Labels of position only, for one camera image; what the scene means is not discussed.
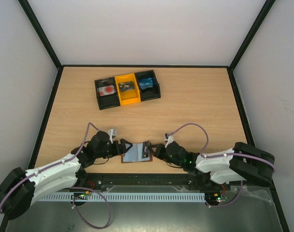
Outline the brown leather card holder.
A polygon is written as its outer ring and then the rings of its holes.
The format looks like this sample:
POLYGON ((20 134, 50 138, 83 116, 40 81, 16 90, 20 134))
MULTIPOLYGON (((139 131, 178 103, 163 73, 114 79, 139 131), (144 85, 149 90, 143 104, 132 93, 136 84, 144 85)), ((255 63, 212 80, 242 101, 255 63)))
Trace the brown leather card holder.
POLYGON ((142 143, 134 143, 132 148, 128 150, 122 157, 121 163, 135 163, 135 162, 151 162, 153 161, 152 155, 149 154, 148 158, 142 159, 142 143))

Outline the black VIP logo card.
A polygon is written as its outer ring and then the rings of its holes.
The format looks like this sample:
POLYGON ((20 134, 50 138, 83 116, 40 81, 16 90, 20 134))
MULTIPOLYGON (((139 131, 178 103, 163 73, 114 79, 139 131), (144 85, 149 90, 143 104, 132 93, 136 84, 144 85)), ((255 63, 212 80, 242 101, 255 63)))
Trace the black VIP logo card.
POLYGON ((135 84, 133 81, 122 82, 122 83, 119 83, 118 86, 121 92, 126 92, 126 91, 135 89, 135 84))

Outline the blue card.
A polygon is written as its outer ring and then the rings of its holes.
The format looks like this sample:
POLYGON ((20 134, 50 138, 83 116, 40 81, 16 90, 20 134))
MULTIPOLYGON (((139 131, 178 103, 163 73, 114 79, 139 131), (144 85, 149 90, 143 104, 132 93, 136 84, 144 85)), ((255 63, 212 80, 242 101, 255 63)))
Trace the blue card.
POLYGON ((139 80, 139 86, 142 90, 152 88, 154 86, 152 78, 144 78, 139 80))

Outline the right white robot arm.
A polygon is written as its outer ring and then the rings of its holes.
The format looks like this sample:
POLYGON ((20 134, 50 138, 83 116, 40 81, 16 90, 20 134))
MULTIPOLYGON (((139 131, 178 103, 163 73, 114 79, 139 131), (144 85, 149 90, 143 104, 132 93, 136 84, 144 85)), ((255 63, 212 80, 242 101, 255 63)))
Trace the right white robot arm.
POLYGON ((175 141, 168 145, 150 145, 148 149, 155 158, 174 164, 190 175, 206 174, 203 185, 208 189, 234 181, 270 187, 275 171, 272 154, 243 142, 235 143, 226 151, 209 154, 189 152, 175 141))

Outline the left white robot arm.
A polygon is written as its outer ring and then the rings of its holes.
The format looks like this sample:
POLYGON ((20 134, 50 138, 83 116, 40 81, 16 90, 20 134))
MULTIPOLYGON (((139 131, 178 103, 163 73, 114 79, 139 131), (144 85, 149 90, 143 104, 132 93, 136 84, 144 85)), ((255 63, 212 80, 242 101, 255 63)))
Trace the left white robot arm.
POLYGON ((113 140, 107 132, 97 132, 90 141, 66 156, 39 168, 9 172, 0 184, 0 214, 13 220, 24 214, 41 198, 71 187, 83 187, 86 183, 86 168, 96 159, 112 158, 125 154, 133 144, 125 139, 113 140))

